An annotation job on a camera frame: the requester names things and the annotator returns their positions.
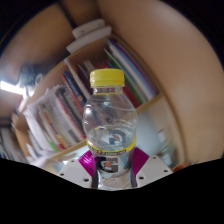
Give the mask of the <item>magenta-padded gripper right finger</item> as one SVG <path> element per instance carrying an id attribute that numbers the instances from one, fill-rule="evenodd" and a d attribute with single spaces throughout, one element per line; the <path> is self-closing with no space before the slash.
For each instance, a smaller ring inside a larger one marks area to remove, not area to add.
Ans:
<path id="1" fill-rule="evenodd" d="M 170 174 L 171 169 L 158 156 L 149 156 L 140 148 L 135 148 L 131 170 L 133 188 L 143 187 Z"/>

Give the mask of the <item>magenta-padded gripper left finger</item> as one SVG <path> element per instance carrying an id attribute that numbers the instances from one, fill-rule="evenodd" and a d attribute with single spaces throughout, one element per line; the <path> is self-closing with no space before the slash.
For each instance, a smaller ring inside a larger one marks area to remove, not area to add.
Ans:
<path id="1" fill-rule="evenodd" d="M 78 159 L 69 160 L 58 176 L 84 188 L 98 187 L 98 174 L 90 151 Z"/>

